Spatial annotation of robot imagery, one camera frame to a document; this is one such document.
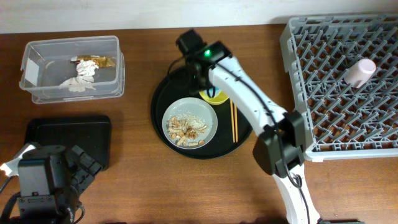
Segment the yellow bowl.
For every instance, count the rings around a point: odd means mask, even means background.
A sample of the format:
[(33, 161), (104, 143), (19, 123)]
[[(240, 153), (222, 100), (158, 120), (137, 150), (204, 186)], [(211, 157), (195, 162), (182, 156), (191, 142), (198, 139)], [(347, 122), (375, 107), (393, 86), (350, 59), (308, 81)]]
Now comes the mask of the yellow bowl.
[(204, 101), (206, 101), (208, 104), (211, 104), (211, 105), (220, 105), (220, 104), (223, 104), (226, 100), (229, 99), (229, 97), (226, 94), (224, 94), (222, 91), (221, 91), (221, 93), (219, 95), (217, 95), (214, 98), (208, 97), (204, 93), (204, 91), (200, 91), (199, 94), (200, 94), (200, 96), (202, 97), (202, 99)]

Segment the gold snack wrapper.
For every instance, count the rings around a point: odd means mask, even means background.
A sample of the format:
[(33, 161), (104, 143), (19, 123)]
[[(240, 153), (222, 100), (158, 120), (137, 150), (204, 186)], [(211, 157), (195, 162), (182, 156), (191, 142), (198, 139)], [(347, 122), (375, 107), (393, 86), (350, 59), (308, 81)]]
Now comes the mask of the gold snack wrapper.
[(111, 57), (99, 55), (79, 55), (72, 57), (70, 63), (79, 63), (81, 60), (93, 61), (99, 67), (115, 67), (116, 62)]

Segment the grey tissue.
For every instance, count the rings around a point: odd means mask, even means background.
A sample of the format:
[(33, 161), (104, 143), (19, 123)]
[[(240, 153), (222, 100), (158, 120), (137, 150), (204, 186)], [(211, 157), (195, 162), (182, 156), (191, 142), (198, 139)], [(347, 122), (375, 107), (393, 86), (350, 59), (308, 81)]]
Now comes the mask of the grey tissue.
[(78, 76), (93, 76), (95, 74), (95, 70), (98, 69), (99, 66), (92, 60), (80, 60), (80, 63), (76, 66), (76, 70)]

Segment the white tissue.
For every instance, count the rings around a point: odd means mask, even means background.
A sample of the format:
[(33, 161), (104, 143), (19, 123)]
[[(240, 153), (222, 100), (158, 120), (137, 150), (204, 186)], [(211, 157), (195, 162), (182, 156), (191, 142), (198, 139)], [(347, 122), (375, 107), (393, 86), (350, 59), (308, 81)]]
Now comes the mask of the white tissue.
[(95, 90), (94, 78), (91, 76), (77, 76), (65, 80), (60, 86), (67, 86), (70, 92), (84, 92), (86, 89)]

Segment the pink cup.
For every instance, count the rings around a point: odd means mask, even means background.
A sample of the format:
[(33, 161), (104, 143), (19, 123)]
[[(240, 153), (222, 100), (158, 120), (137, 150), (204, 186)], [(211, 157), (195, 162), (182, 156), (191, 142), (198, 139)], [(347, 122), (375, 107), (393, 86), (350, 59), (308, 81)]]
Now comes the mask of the pink cup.
[(376, 64), (372, 60), (361, 59), (349, 68), (344, 81), (347, 84), (352, 84), (354, 88), (360, 88), (372, 77), (376, 69)]

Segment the light blue cup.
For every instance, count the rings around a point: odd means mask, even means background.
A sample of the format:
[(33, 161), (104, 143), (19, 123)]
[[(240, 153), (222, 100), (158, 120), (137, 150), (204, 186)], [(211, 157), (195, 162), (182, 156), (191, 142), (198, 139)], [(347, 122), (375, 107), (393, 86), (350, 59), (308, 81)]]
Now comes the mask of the light blue cup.
[(208, 97), (214, 98), (214, 97), (216, 97), (217, 95), (219, 95), (221, 93), (221, 90), (219, 88), (217, 88), (217, 87), (212, 87), (212, 88), (209, 88), (209, 89), (205, 90), (204, 93)]

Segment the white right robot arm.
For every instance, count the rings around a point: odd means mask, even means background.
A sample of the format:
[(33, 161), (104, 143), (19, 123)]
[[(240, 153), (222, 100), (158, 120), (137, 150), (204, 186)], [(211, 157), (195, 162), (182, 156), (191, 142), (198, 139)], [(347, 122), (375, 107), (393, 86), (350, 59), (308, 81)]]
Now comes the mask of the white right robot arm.
[(253, 156), (272, 176), (286, 207), (289, 223), (323, 223), (305, 180), (305, 122), (297, 111), (274, 103), (246, 74), (220, 41), (207, 44), (190, 29), (176, 40), (193, 91), (218, 88), (244, 115), (257, 136)]

